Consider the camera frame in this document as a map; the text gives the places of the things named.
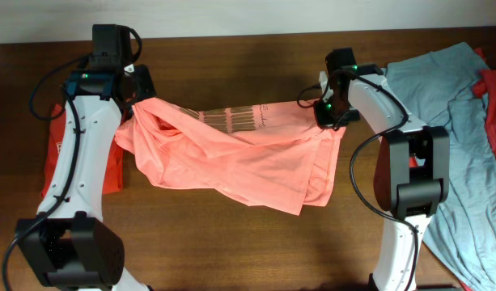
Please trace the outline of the pink printed t-shirt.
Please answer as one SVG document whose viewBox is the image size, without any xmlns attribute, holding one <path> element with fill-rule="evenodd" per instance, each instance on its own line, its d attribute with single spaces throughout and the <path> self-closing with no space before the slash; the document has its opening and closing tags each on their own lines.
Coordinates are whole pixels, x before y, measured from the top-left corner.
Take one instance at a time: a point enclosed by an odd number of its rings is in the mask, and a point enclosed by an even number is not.
<svg viewBox="0 0 496 291">
<path fill-rule="evenodd" d="M 152 98 L 132 109 L 115 141 L 156 187 L 213 188 L 294 215 L 329 201 L 345 130 L 321 129 L 312 108 L 281 102 L 197 112 Z"/>
</svg>

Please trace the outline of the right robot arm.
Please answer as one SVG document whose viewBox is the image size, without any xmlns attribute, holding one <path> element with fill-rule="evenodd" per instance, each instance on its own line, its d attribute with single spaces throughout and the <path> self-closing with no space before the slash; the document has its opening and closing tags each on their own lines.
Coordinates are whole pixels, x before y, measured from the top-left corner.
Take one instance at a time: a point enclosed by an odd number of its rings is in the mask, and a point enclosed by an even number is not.
<svg viewBox="0 0 496 291">
<path fill-rule="evenodd" d="M 350 159 L 350 182 L 361 201 L 354 165 L 366 146 L 379 142 L 373 178 L 378 204 L 365 205 L 384 219 L 384 230 L 368 287 L 415 290 L 423 236 L 449 193 L 448 132 L 417 118 L 392 92 L 384 72 L 376 64 L 357 64 L 351 48 L 334 49 L 325 64 L 322 96 L 313 105 L 316 123 L 339 130 L 363 117 L 374 132 Z"/>
</svg>

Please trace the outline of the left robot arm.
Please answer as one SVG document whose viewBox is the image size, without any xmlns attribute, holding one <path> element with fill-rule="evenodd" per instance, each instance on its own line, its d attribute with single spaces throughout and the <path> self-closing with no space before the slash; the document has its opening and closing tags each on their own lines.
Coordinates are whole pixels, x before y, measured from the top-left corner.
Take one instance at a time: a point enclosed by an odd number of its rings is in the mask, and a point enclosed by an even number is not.
<svg viewBox="0 0 496 291">
<path fill-rule="evenodd" d="M 62 86 L 66 123 L 48 191 L 33 219 L 20 219 L 14 245 L 37 280 L 59 290 L 148 290 L 125 268 L 121 238 L 103 223 L 109 151 L 122 121 L 119 82 L 131 78 L 133 99 L 155 95 L 146 65 L 120 71 L 74 71 Z"/>
</svg>

